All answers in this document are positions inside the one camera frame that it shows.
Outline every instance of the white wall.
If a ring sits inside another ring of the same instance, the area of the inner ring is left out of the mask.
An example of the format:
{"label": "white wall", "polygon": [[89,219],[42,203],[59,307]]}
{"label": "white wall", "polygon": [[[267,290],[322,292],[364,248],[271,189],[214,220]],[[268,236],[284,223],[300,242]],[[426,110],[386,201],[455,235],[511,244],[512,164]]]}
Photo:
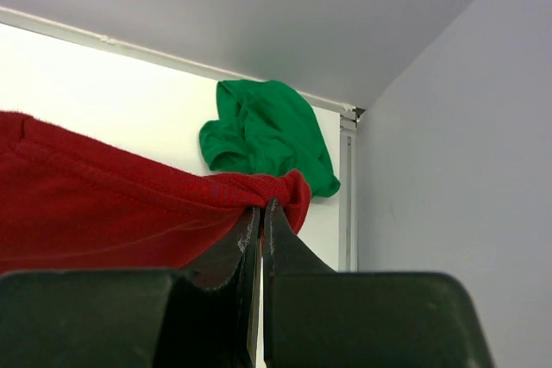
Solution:
{"label": "white wall", "polygon": [[[199,129],[216,81],[0,24],[0,110],[17,110],[160,163],[210,174]],[[340,116],[314,108],[339,174]],[[299,237],[339,264],[339,197],[314,199]],[[262,315],[261,292],[260,315]],[[257,366],[264,366],[262,317]]]}
{"label": "white wall", "polygon": [[473,0],[0,0],[366,108]]}
{"label": "white wall", "polygon": [[361,124],[361,268],[456,275],[497,366],[551,366],[552,0],[476,0]]}

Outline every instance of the white ceiling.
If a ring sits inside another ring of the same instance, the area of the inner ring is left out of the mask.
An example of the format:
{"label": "white ceiling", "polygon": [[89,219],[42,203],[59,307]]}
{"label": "white ceiling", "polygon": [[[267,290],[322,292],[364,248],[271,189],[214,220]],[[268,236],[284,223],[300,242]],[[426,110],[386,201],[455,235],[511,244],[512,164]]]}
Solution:
{"label": "white ceiling", "polygon": [[0,0],[0,5],[366,107],[472,1]]}

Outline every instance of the red cloth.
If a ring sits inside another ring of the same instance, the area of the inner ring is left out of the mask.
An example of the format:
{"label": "red cloth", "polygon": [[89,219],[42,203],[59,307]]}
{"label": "red cloth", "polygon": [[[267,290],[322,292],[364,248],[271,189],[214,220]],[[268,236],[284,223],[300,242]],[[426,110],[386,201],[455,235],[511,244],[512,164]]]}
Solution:
{"label": "red cloth", "polygon": [[311,199],[300,172],[197,177],[0,111],[0,272],[180,267],[272,197],[297,232]]}

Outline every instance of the metal jaw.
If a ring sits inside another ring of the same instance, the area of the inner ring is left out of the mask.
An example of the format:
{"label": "metal jaw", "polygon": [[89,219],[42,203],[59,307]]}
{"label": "metal jaw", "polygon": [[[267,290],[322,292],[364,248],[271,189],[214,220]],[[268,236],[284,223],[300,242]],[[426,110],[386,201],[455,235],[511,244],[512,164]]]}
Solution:
{"label": "metal jaw", "polygon": [[181,270],[0,278],[0,366],[491,367],[474,306],[435,273],[337,273],[277,200]]}

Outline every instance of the green fabric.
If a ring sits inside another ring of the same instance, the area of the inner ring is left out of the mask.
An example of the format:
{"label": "green fabric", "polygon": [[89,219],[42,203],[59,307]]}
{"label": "green fabric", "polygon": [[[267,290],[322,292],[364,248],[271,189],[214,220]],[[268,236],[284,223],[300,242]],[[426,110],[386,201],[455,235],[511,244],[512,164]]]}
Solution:
{"label": "green fabric", "polygon": [[313,196],[339,190],[312,107],[278,81],[222,81],[216,86],[218,121],[199,132],[212,171],[283,176],[303,173]]}

